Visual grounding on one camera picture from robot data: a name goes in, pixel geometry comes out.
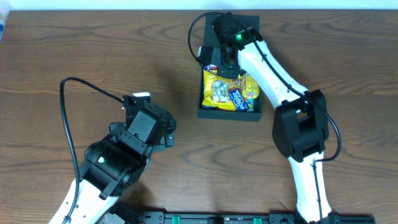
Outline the purple Dairy Milk bar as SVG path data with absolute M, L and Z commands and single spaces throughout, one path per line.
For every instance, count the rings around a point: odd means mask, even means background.
M 204 69 L 205 71 L 207 71 L 207 72 L 216 73 L 217 70 L 218 70 L 218 67 L 217 67 L 216 65 L 209 64 L 209 65 L 205 65 L 205 66 L 203 67 L 203 69 Z

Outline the black gift box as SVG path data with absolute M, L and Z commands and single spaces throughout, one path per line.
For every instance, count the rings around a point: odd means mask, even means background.
M 211 24 L 211 22 L 215 19 L 215 17 L 216 17 L 215 15 L 206 16 L 205 36 L 203 41 L 204 46 L 210 46 L 210 47 L 220 46 Z M 259 16 L 236 15 L 236 17 L 244 25 L 251 26 L 259 30 Z M 225 111 L 225 110 L 205 108 L 202 105 L 203 99 L 204 99 L 204 79 L 202 72 L 201 84 L 200 84 L 200 97 L 199 97 L 198 111 L 197 111 L 197 116 L 199 118 L 258 122 L 262 117 L 262 93 L 259 95 L 257 99 L 254 100 L 253 112 L 235 112 L 235 111 Z

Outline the yellow nuts snack bag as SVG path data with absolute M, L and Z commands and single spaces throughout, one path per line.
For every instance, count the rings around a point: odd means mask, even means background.
M 225 111 L 235 111 L 229 97 L 229 85 L 232 79 L 219 77 L 216 73 L 203 72 L 203 100 L 201 105 Z

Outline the yellow Mentos gum bottle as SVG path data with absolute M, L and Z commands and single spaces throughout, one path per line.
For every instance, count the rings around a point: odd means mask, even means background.
M 242 83 L 242 94 L 243 97 L 253 100 L 256 99 L 260 94 L 260 88 L 255 79 L 248 73 L 243 75 Z

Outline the blue Eclipse mints tin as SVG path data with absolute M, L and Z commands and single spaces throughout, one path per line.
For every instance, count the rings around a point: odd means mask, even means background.
M 241 91 L 239 89 L 232 89 L 229 91 L 229 96 L 231 101 L 233 102 L 236 111 L 245 112 L 249 109 L 248 104 L 246 103 Z

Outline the green Haribo worms bag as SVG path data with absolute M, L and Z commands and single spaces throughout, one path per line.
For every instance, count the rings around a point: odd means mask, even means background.
M 229 85 L 229 91 L 232 90 L 232 89 L 239 89 L 241 91 L 241 93 L 242 93 L 242 83 L 243 83 L 243 81 L 242 81 L 241 78 L 236 79 L 236 80 L 232 80 L 230 82 L 230 85 Z M 245 97 L 244 97 L 244 99 L 245 99 L 246 103 L 249 106 L 249 109 L 247 111 L 245 111 L 245 112 L 248 112 L 248 113 L 254 112 L 254 100 L 255 99 L 249 100 L 249 99 L 247 99 Z

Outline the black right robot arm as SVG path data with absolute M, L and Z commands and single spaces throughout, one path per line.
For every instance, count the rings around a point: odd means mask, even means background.
M 310 92 L 295 81 L 274 58 L 257 29 L 236 16 L 206 12 L 219 43 L 212 53 L 200 47 L 194 56 L 202 66 L 218 62 L 221 72 L 242 69 L 252 75 L 274 107 L 273 140 L 291 165 L 297 190 L 297 211 L 307 223 L 322 222 L 331 207 L 323 178 L 328 127 L 335 122 L 327 113 L 326 99 L 319 90 Z

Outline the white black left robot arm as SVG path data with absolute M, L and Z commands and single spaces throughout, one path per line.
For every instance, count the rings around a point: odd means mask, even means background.
M 149 165 L 155 152 L 174 145 L 176 120 L 165 109 L 144 103 L 125 122 L 109 124 L 109 134 L 85 151 L 79 178 L 51 223 L 96 223 Z

